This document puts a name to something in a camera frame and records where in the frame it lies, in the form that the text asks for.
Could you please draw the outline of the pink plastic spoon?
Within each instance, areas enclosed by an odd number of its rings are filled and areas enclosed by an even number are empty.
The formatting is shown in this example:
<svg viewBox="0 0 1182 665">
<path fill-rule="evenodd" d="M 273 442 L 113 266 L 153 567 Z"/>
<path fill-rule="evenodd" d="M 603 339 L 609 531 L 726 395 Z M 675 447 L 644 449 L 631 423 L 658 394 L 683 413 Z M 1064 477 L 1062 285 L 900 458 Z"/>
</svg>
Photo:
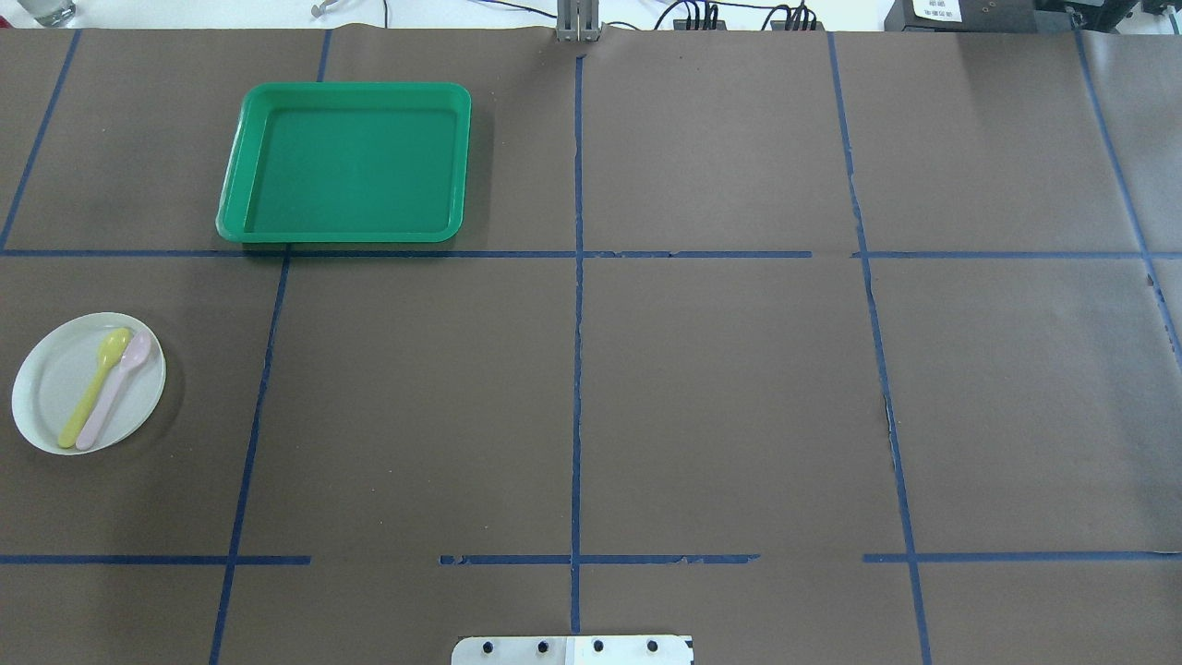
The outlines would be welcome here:
<svg viewBox="0 0 1182 665">
<path fill-rule="evenodd" d="M 131 341 L 126 346 L 126 350 L 124 350 L 121 361 L 110 371 L 106 382 L 103 384 L 100 396 L 98 396 L 91 417 L 89 417 L 86 425 L 79 435 L 77 446 L 74 446 L 76 450 L 89 451 L 97 445 L 97 442 L 100 441 L 102 430 L 106 428 L 111 412 L 113 412 L 115 400 L 118 399 L 124 383 L 130 378 L 130 374 L 139 370 L 151 358 L 154 346 L 152 335 L 148 330 L 132 332 Z"/>
</svg>

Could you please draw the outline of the green plastic tray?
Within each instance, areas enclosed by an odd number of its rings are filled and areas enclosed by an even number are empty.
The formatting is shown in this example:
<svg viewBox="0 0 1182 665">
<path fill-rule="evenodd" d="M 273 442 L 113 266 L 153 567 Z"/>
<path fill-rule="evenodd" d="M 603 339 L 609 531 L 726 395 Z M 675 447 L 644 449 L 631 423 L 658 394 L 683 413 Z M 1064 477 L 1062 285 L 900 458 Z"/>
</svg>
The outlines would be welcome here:
<svg viewBox="0 0 1182 665">
<path fill-rule="evenodd" d="M 473 102 L 452 82 L 245 94 L 215 224 L 238 245 L 436 245 L 465 221 Z"/>
</svg>

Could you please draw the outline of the grey aluminium frame post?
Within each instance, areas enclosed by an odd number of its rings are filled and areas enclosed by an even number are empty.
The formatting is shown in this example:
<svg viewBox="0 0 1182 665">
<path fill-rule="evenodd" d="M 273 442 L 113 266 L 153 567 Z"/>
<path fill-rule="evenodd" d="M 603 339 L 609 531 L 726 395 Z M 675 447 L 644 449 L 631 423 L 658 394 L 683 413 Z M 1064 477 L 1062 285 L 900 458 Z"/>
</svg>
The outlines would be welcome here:
<svg viewBox="0 0 1182 665">
<path fill-rule="evenodd" d="M 598 43 L 603 24 L 598 0 L 558 0 L 556 38 L 558 43 Z"/>
</svg>

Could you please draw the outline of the black power strip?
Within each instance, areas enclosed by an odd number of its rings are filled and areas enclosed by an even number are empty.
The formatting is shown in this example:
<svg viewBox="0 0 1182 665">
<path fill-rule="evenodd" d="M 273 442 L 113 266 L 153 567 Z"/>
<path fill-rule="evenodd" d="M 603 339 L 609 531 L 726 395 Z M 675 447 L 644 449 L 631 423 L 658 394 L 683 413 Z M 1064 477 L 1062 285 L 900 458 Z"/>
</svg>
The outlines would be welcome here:
<svg viewBox="0 0 1182 665">
<path fill-rule="evenodd" d="M 715 4 L 693 6 L 687 11 L 686 18 L 673 18 L 670 25 L 673 30 L 683 30 L 683 32 L 706 32 L 706 30 L 727 28 L 720 17 L 720 6 Z"/>
<path fill-rule="evenodd" d="M 772 32 L 816 32 L 816 30 L 823 30 L 823 25 L 819 18 L 816 17 L 816 12 L 806 4 L 797 6 L 780 5 L 768 12 L 761 30 L 772 30 Z"/>
</svg>

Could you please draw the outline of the black box with label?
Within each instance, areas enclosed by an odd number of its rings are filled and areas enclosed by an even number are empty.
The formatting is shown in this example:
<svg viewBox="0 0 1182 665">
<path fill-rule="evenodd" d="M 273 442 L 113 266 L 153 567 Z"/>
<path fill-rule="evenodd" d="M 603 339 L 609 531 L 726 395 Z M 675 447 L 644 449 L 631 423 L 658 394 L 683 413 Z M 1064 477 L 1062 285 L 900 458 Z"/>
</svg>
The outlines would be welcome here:
<svg viewBox="0 0 1182 665">
<path fill-rule="evenodd" d="M 1034 1 L 894 1 L 886 32 L 1035 33 Z"/>
</svg>

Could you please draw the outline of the yellow plastic spoon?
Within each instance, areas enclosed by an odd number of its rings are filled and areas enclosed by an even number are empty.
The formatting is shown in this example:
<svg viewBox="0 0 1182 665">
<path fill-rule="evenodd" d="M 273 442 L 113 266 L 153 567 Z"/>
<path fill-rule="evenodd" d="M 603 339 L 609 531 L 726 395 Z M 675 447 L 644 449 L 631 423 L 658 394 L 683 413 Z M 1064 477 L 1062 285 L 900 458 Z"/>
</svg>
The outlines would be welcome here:
<svg viewBox="0 0 1182 665">
<path fill-rule="evenodd" d="M 59 449 L 74 449 L 77 446 L 79 435 L 86 425 L 86 420 L 91 417 L 108 374 L 121 361 L 132 335 L 134 332 L 131 330 L 115 328 L 108 332 L 100 340 L 100 345 L 97 348 L 97 369 L 95 370 L 95 374 L 77 400 L 73 412 L 61 428 L 58 438 L 56 438 L 56 445 Z"/>
</svg>

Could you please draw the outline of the white round plate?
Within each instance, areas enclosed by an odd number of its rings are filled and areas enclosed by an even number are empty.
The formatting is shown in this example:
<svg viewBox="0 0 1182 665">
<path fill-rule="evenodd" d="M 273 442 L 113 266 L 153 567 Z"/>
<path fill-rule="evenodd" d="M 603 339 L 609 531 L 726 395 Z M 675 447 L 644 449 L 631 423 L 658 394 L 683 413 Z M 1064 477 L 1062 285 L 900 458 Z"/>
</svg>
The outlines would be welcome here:
<svg viewBox="0 0 1182 665">
<path fill-rule="evenodd" d="M 100 340 L 113 330 L 142 333 L 152 343 L 142 369 L 135 369 L 121 387 L 110 409 L 109 420 L 92 446 L 78 451 L 58 443 L 61 429 L 74 411 L 76 402 L 98 369 Z M 77 457 L 97 452 L 126 441 L 149 419 L 165 387 L 165 357 L 160 338 L 147 324 L 118 312 L 97 312 L 77 317 L 43 337 L 18 370 L 11 405 L 18 432 L 47 454 Z"/>
</svg>

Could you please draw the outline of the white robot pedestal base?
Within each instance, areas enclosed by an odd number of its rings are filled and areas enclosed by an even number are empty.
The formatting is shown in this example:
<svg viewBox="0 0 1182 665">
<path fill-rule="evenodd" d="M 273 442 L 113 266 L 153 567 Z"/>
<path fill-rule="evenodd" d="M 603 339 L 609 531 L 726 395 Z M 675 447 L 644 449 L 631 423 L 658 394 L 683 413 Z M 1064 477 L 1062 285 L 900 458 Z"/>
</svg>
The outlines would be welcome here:
<svg viewBox="0 0 1182 665">
<path fill-rule="evenodd" d="M 694 664 L 690 635 L 469 635 L 452 664 Z"/>
</svg>

